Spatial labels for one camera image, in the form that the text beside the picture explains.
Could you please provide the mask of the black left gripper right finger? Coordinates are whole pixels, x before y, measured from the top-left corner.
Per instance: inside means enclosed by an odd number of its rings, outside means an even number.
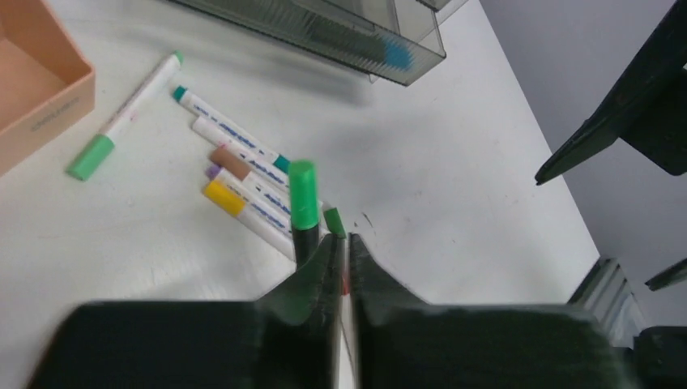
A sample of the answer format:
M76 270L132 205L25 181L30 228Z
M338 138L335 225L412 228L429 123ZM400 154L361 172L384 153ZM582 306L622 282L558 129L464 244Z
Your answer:
M349 237L361 388L636 388L595 318L567 304L431 304Z

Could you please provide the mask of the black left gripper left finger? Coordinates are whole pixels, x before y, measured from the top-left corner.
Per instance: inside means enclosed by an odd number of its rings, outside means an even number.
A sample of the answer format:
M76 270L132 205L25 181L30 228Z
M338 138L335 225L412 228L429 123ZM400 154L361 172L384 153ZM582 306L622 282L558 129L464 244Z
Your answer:
M310 259L253 301L90 301L62 322L31 388L332 388L339 254Z

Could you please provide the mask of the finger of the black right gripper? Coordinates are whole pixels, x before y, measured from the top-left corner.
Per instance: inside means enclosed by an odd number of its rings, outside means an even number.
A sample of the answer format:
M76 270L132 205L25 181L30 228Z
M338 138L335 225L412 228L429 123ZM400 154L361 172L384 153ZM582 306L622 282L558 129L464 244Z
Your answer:
M537 185L624 140L672 176L686 172L686 3L676 1L595 112L544 162Z
M651 291L658 291L686 280L687 259L671 265L645 282Z

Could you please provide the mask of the black highlighter green cap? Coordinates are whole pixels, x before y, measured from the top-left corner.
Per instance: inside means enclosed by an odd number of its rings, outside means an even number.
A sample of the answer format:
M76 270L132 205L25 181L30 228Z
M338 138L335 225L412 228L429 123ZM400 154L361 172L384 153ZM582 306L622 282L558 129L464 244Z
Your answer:
M320 235L316 167L311 160L295 160L288 170L292 241L297 267L316 251Z

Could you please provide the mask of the smoked clear drawer box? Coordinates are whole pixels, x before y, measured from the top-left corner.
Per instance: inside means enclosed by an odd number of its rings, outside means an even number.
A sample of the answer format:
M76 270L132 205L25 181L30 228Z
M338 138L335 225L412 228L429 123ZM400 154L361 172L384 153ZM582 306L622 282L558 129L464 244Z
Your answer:
M409 86L446 58L439 16L461 1L183 1L368 75Z

